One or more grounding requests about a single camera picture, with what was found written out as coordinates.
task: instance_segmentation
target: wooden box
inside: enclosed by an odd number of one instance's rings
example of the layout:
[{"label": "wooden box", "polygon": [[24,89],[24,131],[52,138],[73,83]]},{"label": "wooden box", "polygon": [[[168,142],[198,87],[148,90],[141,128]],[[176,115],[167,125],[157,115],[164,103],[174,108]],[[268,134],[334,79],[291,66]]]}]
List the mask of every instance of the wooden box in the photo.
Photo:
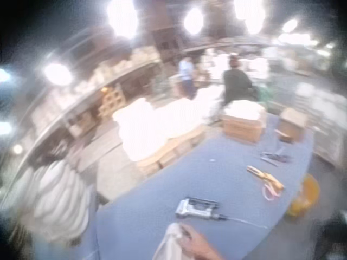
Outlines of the wooden box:
[{"label": "wooden box", "polygon": [[286,108],[280,115],[277,129],[298,142],[302,139],[308,116],[294,108]]},{"label": "wooden box", "polygon": [[263,130],[261,121],[236,120],[227,115],[224,115],[222,120],[223,130],[227,136],[252,143],[260,140]]}]

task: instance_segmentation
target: wooden crate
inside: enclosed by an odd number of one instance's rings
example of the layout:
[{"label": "wooden crate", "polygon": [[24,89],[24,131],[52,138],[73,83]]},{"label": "wooden crate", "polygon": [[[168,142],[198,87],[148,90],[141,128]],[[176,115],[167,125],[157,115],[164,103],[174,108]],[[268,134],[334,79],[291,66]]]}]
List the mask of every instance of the wooden crate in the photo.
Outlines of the wooden crate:
[{"label": "wooden crate", "polygon": [[227,136],[251,143],[260,140],[263,133],[261,121],[247,122],[246,120],[234,120],[229,116],[223,116],[222,119],[223,130]]}]

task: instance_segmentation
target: shelf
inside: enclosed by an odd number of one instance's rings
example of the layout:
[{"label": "shelf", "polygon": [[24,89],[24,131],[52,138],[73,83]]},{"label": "shelf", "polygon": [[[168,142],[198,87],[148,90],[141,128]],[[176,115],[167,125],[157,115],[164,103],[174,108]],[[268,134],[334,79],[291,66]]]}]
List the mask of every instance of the shelf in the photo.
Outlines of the shelf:
[{"label": "shelf", "polygon": [[160,59],[157,60],[152,60],[152,61],[147,61],[147,62],[143,62],[137,66],[134,66],[130,69],[127,69],[125,71],[123,71],[122,73],[115,75],[114,77],[112,77],[111,79],[103,82],[102,84],[98,85],[94,90],[92,90],[90,93],[82,96],[81,98],[79,98],[73,105],[69,106],[68,108],[66,108],[65,110],[63,110],[60,115],[53,120],[45,129],[44,131],[38,136],[38,138],[36,139],[35,143],[33,144],[33,146],[31,147],[31,149],[25,154],[25,156],[23,157],[21,163],[18,166],[18,170],[17,170],[17,174],[20,173],[20,171],[22,170],[23,166],[25,165],[25,163],[27,162],[28,158],[33,154],[33,152],[35,151],[35,149],[41,145],[46,139],[47,137],[49,137],[55,130],[58,129],[58,126],[61,122],[61,120],[67,115],[69,114],[71,111],[73,111],[75,108],[77,108],[79,105],[81,105],[85,100],[87,100],[88,98],[90,98],[91,96],[95,95],[95,93],[99,92],[104,86],[111,84],[112,82],[120,79],[121,77],[126,76],[127,74],[130,74],[132,72],[135,72],[138,69],[144,68],[148,65],[151,65],[153,63],[159,63]]}]

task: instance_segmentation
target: wooden pallet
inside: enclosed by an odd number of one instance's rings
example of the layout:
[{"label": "wooden pallet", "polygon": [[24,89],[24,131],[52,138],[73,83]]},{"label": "wooden pallet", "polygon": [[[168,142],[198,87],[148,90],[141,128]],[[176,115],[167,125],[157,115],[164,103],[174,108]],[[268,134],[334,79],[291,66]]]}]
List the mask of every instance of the wooden pallet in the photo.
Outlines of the wooden pallet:
[{"label": "wooden pallet", "polygon": [[187,134],[170,139],[154,155],[138,161],[137,166],[145,176],[156,173],[197,146],[204,139],[205,130],[206,126],[200,125]]},{"label": "wooden pallet", "polygon": [[117,84],[116,89],[109,90],[102,99],[102,105],[99,107],[99,116],[103,121],[107,121],[112,114],[125,107],[126,100],[121,90],[120,84]]}]

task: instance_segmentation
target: blue table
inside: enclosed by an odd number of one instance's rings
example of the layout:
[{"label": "blue table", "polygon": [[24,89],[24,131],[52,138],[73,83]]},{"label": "blue table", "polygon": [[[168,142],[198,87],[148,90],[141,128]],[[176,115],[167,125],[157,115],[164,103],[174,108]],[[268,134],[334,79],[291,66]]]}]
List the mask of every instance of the blue table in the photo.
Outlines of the blue table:
[{"label": "blue table", "polygon": [[[207,140],[175,164],[103,207],[97,214],[101,260],[152,259],[170,223],[177,222],[176,207],[186,196],[217,200],[218,213],[243,219],[244,223],[188,218],[184,222],[204,234],[225,259],[242,259],[250,253],[285,214],[309,166],[313,134],[288,145],[290,164],[275,167],[259,159],[271,149],[278,118],[268,117],[267,129],[255,146],[223,134]],[[262,196],[263,182],[246,170],[252,165],[274,175],[286,189],[275,201]]]}]

